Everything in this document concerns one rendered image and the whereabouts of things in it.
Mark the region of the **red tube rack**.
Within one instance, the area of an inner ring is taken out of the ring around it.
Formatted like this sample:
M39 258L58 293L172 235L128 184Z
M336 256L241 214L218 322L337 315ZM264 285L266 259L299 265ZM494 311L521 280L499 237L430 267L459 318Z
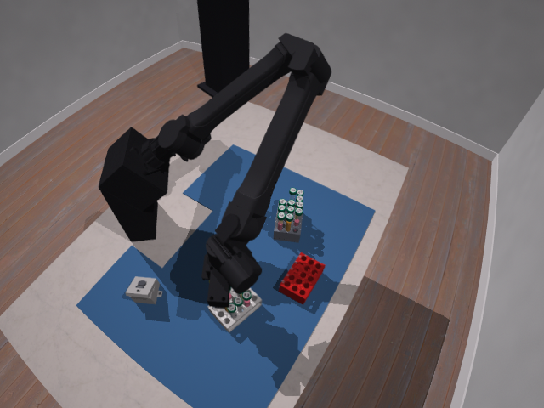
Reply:
M324 268L325 265L323 263L300 253L295 263L280 283L279 292L304 305Z

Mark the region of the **orange tube with green cap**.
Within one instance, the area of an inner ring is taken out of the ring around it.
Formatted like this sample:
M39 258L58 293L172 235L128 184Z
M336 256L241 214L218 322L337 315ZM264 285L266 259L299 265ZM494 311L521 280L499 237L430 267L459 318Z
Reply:
M293 220L293 215L291 213L288 213L286 215L286 227L285 227L285 231L290 231L291 229L291 224L292 224L292 220Z

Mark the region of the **blue bench mat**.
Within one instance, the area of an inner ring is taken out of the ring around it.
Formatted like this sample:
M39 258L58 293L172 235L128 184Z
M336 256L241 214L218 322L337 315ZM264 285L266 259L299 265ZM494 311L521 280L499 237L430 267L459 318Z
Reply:
M162 267L134 246L76 305L107 337L193 408L267 408L332 299L376 210L283 167L259 236L262 305L228 333L208 309L206 243L255 157L229 147L183 194L212 210ZM274 240L280 199L303 190L300 241ZM279 292L300 253L325 268L304 305ZM135 303L134 277L157 278L156 304Z

